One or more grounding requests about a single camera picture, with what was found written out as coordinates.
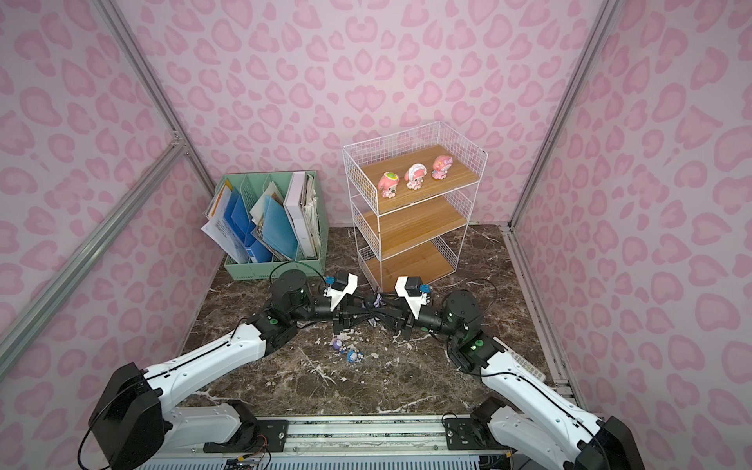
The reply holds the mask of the green hat pink figurine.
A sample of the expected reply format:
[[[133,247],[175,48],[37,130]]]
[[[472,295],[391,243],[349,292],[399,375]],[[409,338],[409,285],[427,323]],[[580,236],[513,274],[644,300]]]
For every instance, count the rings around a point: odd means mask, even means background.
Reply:
[[[384,172],[380,178],[377,189],[385,199],[391,199],[397,195],[400,177],[395,172]]]

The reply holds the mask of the white hood My Melody figurine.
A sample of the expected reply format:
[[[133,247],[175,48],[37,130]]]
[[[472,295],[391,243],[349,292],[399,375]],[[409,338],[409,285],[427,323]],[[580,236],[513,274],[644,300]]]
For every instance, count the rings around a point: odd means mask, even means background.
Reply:
[[[418,190],[422,187],[423,179],[427,172],[424,164],[413,164],[405,173],[405,181],[407,182],[407,188],[410,190]]]

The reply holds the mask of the pink bow My Melody figurine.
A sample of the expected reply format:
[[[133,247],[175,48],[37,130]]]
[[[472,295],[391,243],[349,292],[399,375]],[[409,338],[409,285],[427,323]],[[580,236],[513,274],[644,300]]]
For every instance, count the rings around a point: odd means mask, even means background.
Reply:
[[[443,180],[448,176],[450,168],[454,164],[454,157],[450,155],[438,156],[432,166],[432,178],[434,180]]]

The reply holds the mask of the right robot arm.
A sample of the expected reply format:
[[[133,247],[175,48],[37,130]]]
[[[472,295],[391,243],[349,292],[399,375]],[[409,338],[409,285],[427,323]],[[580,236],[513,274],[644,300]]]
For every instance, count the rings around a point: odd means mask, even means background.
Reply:
[[[466,290],[434,305],[423,289],[375,295],[362,304],[399,333],[425,329],[446,337],[446,354],[459,372],[478,378],[505,405],[476,411],[478,427],[503,446],[546,469],[642,469],[629,427],[606,420],[559,395],[482,329],[483,311]]]

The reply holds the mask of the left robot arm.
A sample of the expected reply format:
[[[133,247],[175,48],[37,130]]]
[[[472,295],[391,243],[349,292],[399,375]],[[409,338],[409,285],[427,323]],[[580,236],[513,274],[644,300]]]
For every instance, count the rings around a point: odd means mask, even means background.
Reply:
[[[319,294],[311,291],[301,270],[283,272],[271,282],[262,309],[241,318],[230,333],[174,360],[118,368],[88,419],[86,434],[96,440],[111,469],[135,469],[176,438],[222,450],[247,448],[254,439],[254,418],[243,405],[210,411],[206,431],[181,425],[174,409],[225,374],[278,351],[297,335],[301,322],[331,321],[341,331],[373,317],[381,296],[358,295],[357,289],[358,276],[344,270],[326,277]]]

